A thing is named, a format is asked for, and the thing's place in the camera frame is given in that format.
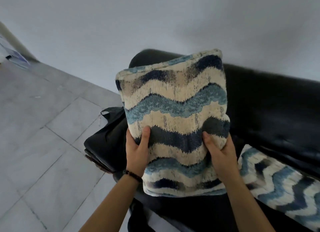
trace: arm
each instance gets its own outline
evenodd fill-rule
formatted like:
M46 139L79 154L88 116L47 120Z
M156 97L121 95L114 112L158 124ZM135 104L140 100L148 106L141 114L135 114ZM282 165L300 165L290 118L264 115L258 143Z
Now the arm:
M145 127L141 143L138 146L129 129L127 130L127 170L140 177L142 177L148 161L149 136L150 128ZM129 175L123 175L79 232L118 232L137 187L137 180Z
M206 132L203 133L203 140L211 154L218 178L226 187L238 230L240 232L274 232L266 215L240 176L231 136L228 136L222 150L214 145L212 138Z

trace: black leather sofa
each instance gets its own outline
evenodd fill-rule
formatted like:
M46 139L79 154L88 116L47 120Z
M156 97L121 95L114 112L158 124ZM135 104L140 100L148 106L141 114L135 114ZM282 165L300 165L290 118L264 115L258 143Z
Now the black leather sofa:
M180 56L147 49L138 53L129 67L155 64ZM320 178L320 83L230 64L224 64L224 71L227 114L231 120L230 133L237 156L247 143ZM113 173L116 181L121 178L126 163L123 132L126 127L125 116L122 116L85 142L89 156L95 157L102 169ZM227 195L152 197L139 187L135 198L180 231L237 231ZM310 231L281 212L261 202L258 204L276 231Z

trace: hand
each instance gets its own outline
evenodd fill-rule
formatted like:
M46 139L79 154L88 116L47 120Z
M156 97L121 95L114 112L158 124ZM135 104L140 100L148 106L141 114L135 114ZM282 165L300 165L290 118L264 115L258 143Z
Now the hand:
M225 186L241 180L237 156L230 134L222 150L219 150L215 146L212 137L207 132L203 132L202 136L211 154L212 164L219 180L222 181Z
M126 136L127 170L142 177L146 165L148 164L148 142L150 137L150 127L146 126L142 130L140 145L134 141L129 129Z

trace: forearm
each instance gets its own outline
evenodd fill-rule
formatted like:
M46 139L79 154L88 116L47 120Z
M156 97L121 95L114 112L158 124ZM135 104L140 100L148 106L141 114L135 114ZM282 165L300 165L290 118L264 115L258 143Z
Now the forearm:
M226 185L239 232L274 232L242 178Z
M118 232L137 187L138 181L123 175L79 232Z

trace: blue and cream cushion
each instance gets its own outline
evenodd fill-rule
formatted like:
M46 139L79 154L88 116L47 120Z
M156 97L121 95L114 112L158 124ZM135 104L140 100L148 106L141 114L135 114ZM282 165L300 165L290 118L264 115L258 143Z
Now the blue and cream cushion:
M320 182L245 145L238 160L251 193L270 208L313 231L320 230Z
M139 144L149 125L146 194L186 197L225 193L202 143L202 131L222 149L229 133L226 79L218 49L125 69L116 76L130 132Z

